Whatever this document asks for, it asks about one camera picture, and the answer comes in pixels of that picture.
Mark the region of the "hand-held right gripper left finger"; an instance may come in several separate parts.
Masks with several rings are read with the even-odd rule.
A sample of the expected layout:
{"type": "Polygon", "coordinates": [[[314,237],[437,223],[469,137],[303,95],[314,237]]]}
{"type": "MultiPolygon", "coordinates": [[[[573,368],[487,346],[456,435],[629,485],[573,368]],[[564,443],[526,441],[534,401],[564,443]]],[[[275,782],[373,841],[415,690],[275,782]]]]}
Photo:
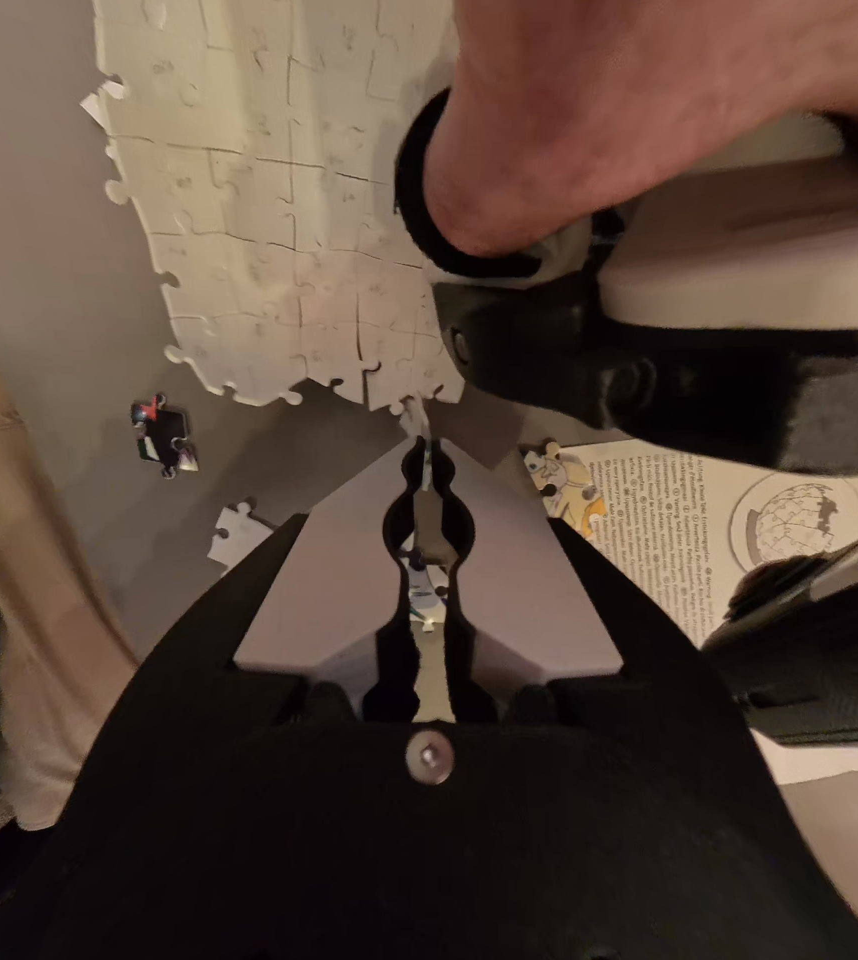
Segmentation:
{"type": "Polygon", "coordinates": [[[408,574],[427,442],[408,438],[310,510],[235,656],[239,669],[339,686],[371,721],[411,721],[420,655],[408,574]]]}

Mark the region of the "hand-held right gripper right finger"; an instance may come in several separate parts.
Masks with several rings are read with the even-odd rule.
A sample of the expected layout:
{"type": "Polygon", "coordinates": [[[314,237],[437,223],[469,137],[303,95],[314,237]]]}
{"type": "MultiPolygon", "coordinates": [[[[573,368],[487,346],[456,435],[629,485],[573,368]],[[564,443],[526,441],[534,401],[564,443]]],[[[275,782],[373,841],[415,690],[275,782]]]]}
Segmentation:
{"type": "Polygon", "coordinates": [[[624,666],[544,509],[447,439],[432,443],[442,534],[456,552],[444,626],[459,722],[494,722],[515,694],[624,666]]]}

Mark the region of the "partly built puzzle ball shell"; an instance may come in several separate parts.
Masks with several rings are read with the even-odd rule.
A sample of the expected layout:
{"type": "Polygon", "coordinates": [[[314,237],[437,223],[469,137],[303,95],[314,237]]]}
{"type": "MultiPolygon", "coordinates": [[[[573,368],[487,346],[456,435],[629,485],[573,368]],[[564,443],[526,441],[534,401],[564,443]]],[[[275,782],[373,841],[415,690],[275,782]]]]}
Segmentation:
{"type": "Polygon", "coordinates": [[[438,1],[96,1],[83,106],[147,234],[174,338],[211,393],[312,380],[370,410],[457,403],[396,152],[458,48],[438,1]]]}

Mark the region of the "yellow cream joined puzzle pieces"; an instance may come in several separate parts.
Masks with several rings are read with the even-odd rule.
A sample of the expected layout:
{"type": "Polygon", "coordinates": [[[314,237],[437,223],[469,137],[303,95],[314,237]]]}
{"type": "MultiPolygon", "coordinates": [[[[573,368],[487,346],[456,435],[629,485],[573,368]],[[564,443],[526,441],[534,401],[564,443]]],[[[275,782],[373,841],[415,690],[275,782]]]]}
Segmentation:
{"type": "Polygon", "coordinates": [[[522,460],[548,516],[564,521],[590,541],[593,520],[606,517],[607,508],[579,457],[548,440],[540,448],[526,448],[522,460]]]}

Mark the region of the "puzzle instruction leaflet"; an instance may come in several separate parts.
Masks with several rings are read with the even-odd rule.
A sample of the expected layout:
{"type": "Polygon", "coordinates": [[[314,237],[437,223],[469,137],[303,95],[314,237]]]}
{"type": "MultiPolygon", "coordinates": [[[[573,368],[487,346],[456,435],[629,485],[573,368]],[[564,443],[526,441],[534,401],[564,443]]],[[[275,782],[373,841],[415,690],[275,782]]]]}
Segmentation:
{"type": "Polygon", "coordinates": [[[775,781],[858,773],[858,477],[563,449],[607,508],[587,541],[699,648],[775,781]]]}

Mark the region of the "black red puzzle piece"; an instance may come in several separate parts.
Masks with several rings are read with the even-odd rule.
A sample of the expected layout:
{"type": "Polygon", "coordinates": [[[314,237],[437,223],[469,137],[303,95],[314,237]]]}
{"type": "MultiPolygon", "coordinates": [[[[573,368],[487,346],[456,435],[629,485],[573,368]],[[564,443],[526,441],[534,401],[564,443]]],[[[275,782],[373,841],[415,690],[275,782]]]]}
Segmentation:
{"type": "Polygon", "coordinates": [[[140,459],[157,465],[163,478],[198,472],[188,416],[180,407],[171,407],[163,393],[134,402],[130,422],[140,459]]]}

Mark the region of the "person's left hand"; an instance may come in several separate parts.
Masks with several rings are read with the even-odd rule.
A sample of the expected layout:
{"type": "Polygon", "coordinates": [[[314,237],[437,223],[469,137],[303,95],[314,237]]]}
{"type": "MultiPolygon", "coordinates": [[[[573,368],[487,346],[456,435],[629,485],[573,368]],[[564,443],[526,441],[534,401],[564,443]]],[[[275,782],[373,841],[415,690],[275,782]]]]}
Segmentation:
{"type": "Polygon", "coordinates": [[[858,2],[456,2],[427,210],[514,254],[784,114],[858,118],[858,2]]]}

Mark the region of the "person's beige trousers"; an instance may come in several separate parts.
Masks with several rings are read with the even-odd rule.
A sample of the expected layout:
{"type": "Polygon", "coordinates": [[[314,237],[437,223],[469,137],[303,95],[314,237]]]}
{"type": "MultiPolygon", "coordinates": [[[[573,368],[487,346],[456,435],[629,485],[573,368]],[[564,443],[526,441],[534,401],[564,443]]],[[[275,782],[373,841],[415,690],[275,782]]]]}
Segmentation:
{"type": "Polygon", "coordinates": [[[0,793],[55,826],[138,669],[0,377],[0,793]]]}

